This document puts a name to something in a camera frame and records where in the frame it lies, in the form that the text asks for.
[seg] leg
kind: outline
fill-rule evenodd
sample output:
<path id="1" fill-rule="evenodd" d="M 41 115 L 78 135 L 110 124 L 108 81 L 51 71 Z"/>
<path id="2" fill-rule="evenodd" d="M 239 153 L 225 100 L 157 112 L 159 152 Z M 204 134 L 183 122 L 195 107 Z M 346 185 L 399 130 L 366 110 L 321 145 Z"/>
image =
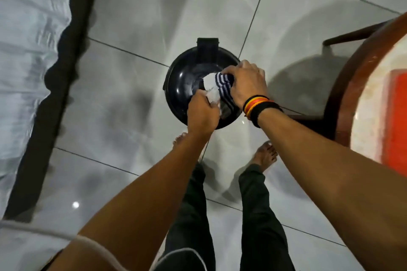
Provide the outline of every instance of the leg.
<path id="1" fill-rule="evenodd" d="M 177 249 L 192 248 L 201 256 L 207 270 L 215 271 L 215 252 L 206 216 L 204 180 L 204 169 L 201 164 L 197 163 L 177 218 L 167 233 L 162 257 Z M 178 252 L 170 254 L 162 262 L 159 262 L 155 270 L 201 271 L 203 266 L 193 252 Z"/>
<path id="2" fill-rule="evenodd" d="M 239 177 L 243 203 L 241 271 L 294 270 L 284 229 L 270 209 L 269 192 L 264 185 L 263 172 L 276 157 L 274 148 L 263 144 Z"/>
<path id="3" fill-rule="evenodd" d="M 375 24 L 369 27 L 365 27 L 353 32 L 345 33 L 337 37 L 333 37 L 331 39 L 327 39 L 322 42 L 323 46 L 329 46 L 333 44 L 338 44 L 338 43 L 344 43 L 344 42 L 351 42 L 351 41 L 356 41 L 356 40 L 363 40 L 367 39 L 370 37 L 374 32 L 379 30 L 382 26 L 384 26 L 386 22 L 381 22 L 379 24 Z"/>

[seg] forearm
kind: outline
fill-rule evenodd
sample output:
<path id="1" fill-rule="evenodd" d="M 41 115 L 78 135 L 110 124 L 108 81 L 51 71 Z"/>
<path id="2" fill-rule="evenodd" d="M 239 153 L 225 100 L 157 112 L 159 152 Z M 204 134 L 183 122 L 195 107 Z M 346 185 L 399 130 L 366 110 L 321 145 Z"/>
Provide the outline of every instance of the forearm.
<path id="1" fill-rule="evenodd" d="M 383 250 L 390 247 L 394 255 L 389 252 L 387 258 L 400 262 L 400 246 L 407 237 L 407 179 L 276 109 L 265 109 L 258 124 L 365 267 L 372 267 L 373 261 L 376 267 L 384 267 L 372 255 L 380 257 L 381 252 L 383 257 Z"/>
<path id="2" fill-rule="evenodd" d="M 79 234 L 103 245 L 125 268 L 148 270 L 176 217 L 191 172 L 208 139 L 187 135 L 96 213 Z M 89 259 L 92 267 L 110 270 L 102 258 L 78 242 L 71 243 L 53 267 L 81 270 Z"/>

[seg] hand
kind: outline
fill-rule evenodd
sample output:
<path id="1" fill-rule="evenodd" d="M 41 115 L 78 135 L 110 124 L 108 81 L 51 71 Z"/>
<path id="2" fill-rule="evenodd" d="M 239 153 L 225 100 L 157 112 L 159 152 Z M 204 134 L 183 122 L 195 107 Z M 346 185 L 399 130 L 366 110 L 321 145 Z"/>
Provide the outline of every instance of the hand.
<path id="1" fill-rule="evenodd" d="M 254 63 L 243 60 L 237 66 L 228 66 L 222 73 L 234 76 L 230 94 L 240 109 L 243 109 L 246 100 L 253 95 L 268 97 L 264 70 L 258 68 Z"/>
<path id="2" fill-rule="evenodd" d="M 188 134 L 197 134 L 207 139 L 219 123 L 219 108 L 209 104 L 206 91 L 197 90 L 188 105 Z"/>

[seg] bracelet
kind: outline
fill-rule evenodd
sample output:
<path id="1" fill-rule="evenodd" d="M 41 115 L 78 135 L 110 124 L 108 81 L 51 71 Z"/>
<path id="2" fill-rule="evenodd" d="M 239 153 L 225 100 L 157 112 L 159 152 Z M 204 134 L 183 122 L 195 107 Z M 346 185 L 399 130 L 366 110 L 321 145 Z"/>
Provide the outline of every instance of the bracelet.
<path id="1" fill-rule="evenodd" d="M 267 109 L 267 108 L 275 108 L 275 109 L 278 109 L 279 111 L 281 111 L 282 113 L 284 113 L 284 111 L 281 109 L 280 105 L 278 105 L 276 102 L 273 102 L 273 101 L 264 101 L 264 102 L 262 102 L 262 103 L 256 105 L 256 106 L 252 109 L 252 111 L 251 111 L 251 113 L 250 113 L 250 120 L 253 122 L 253 125 L 254 125 L 255 127 L 260 128 L 260 126 L 259 126 L 258 123 L 257 123 L 258 116 L 260 115 L 260 113 L 261 113 L 263 110 L 265 110 L 265 109 Z"/>
<path id="2" fill-rule="evenodd" d="M 243 112 L 245 113 L 247 119 L 250 120 L 250 113 L 256 105 L 269 100 L 270 99 L 264 95 L 254 95 L 248 98 L 246 102 L 243 104 Z"/>

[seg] black mattress edge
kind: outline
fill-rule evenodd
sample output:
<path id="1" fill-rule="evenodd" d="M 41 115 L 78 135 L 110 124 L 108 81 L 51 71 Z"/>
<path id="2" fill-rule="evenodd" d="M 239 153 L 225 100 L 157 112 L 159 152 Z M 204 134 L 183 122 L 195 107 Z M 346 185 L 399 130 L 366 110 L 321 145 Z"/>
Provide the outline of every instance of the black mattress edge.
<path id="1" fill-rule="evenodd" d="M 31 137 L 18 167 L 4 219 L 30 222 L 59 132 L 69 86 L 74 80 L 94 0 L 70 0 L 72 21 L 58 43 L 58 61 L 47 71 L 51 94 L 39 105 Z"/>

